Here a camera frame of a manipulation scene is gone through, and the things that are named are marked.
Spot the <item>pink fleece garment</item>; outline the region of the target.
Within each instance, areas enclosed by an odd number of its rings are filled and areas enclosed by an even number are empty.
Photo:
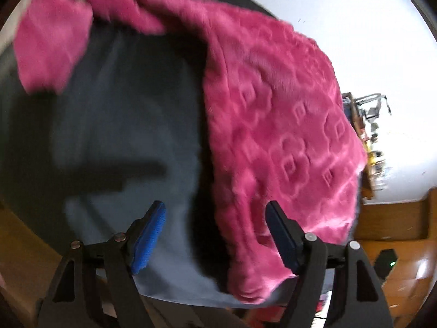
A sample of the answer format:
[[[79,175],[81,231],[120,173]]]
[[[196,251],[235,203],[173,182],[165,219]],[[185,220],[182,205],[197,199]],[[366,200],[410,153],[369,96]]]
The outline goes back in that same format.
[[[259,304],[294,274],[267,231],[277,200],[302,228],[342,243],[366,161],[333,66],[291,25],[213,0],[31,0],[13,41],[28,93],[66,88],[95,17],[145,35],[189,31],[207,44],[203,78],[215,219],[231,254],[228,289]]]

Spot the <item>wooden desk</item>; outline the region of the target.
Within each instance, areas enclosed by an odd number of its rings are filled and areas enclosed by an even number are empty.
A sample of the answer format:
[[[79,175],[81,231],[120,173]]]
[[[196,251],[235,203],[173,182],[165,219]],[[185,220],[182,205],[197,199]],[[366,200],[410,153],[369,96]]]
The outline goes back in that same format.
[[[377,120],[368,123],[359,114],[355,99],[351,93],[342,93],[344,111],[350,120],[364,148],[367,162],[361,175],[361,197],[373,200],[378,191],[386,187],[386,162],[384,153],[379,150],[379,125]]]

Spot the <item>dark grey table cloth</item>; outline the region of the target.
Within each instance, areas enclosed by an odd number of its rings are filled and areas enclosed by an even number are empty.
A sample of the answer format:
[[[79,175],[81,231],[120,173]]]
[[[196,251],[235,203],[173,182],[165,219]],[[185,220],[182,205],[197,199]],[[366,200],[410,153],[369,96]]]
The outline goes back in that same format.
[[[251,0],[213,1],[274,18]],[[12,43],[1,56],[1,200],[59,253],[76,238],[107,240],[162,201],[163,231],[134,276],[140,294],[247,304],[228,289],[231,254],[215,219],[206,61],[192,32],[145,35],[95,17],[66,88],[28,93]],[[287,301],[294,277],[263,302]]]

